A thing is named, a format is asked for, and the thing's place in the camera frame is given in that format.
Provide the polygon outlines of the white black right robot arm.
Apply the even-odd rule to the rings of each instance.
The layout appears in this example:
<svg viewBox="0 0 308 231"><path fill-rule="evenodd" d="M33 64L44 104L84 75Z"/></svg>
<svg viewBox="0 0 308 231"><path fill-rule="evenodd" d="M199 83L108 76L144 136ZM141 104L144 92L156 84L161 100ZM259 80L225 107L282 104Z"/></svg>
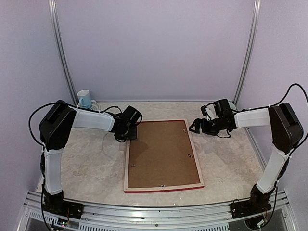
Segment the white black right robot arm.
<svg viewBox="0 0 308 231"><path fill-rule="evenodd" d="M237 111L231 107L227 99L203 105L201 111L203 118L197 118L189 126L189 131L199 134L204 133L218 136L224 130L230 133L238 128L270 127L272 135L272 152L265 170L254 186L252 192L255 195L246 203L249 213L255 214L265 205L265 199L261 195L271 194L278 180L285 173L293 152L299 148L308 138L304 134L303 127L289 103L283 100L279 102L251 109Z"/></svg>

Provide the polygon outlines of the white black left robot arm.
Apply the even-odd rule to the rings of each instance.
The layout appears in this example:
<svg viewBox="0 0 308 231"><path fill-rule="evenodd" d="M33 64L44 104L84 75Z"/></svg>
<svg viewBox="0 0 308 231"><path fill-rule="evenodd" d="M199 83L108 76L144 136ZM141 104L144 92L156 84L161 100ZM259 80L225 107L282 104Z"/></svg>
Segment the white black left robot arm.
<svg viewBox="0 0 308 231"><path fill-rule="evenodd" d="M137 138L137 126L143 115L132 106L115 114L105 110L84 109L58 100L48 104L51 108L39 124L42 147L40 169L43 175L42 192L48 205L57 214L67 210L61 184L61 158L71 130L88 128L111 132L119 143Z"/></svg>

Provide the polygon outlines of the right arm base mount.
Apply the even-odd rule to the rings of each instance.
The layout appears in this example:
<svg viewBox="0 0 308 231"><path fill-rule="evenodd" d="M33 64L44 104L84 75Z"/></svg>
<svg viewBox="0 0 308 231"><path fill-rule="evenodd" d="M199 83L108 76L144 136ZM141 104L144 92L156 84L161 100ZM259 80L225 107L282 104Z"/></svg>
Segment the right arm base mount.
<svg viewBox="0 0 308 231"><path fill-rule="evenodd" d="M273 193L273 189L268 193L262 193L257 185L254 185L248 200L234 201L229 205L231 209L232 218L242 218L258 213L271 210L270 196Z"/></svg>

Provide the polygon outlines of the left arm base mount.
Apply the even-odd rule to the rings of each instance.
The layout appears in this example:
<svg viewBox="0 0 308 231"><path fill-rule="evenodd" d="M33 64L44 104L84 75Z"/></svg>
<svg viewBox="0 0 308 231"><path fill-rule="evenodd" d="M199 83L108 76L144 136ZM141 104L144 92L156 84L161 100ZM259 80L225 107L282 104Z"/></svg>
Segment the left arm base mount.
<svg viewBox="0 0 308 231"><path fill-rule="evenodd" d="M46 190L43 190L42 195L43 211L67 218L81 219L84 205L65 200L63 191L55 195L51 195Z"/></svg>

